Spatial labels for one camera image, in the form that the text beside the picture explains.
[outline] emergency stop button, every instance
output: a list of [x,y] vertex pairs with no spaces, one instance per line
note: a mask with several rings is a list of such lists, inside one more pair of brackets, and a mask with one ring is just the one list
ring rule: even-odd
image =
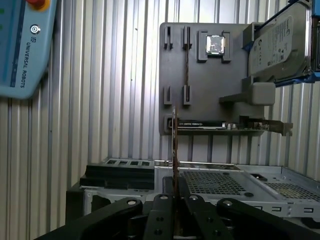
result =
[[26,0],[33,7],[40,9],[46,4],[46,0]]
[[50,6],[50,0],[25,0],[35,11],[43,12]]

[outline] corrugated metal wall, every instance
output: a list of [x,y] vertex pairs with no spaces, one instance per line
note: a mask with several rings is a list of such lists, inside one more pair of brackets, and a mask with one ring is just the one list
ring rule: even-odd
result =
[[[0,239],[65,222],[65,193],[105,157],[168,159],[158,130],[158,28],[264,22],[286,0],[62,0],[49,74],[33,100],[0,100]],[[293,136],[181,136],[180,160],[285,165],[320,180],[320,84],[277,89],[269,119]]]

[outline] hard drive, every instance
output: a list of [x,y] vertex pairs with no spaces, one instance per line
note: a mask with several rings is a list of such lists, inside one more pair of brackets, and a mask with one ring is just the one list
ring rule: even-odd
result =
[[312,3],[299,0],[255,32],[248,74],[258,82],[308,78],[312,72]]

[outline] perforated metal mesh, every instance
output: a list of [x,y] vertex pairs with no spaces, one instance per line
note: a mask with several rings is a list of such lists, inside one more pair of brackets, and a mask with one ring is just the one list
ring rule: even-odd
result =
[[180,176],[186,179],[192,194],[241,195],[246,191],[228,174],[183,171]]
[[289,199],[308,199],[320,202],[320,196],[293,183],[266,183],[277,193]]

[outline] cpu processor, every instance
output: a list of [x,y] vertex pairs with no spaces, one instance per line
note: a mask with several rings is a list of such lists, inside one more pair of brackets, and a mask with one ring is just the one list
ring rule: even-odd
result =
[[225,37],[220,35],[207,35],[205,49],[207,55],[223,55],[225,53]]

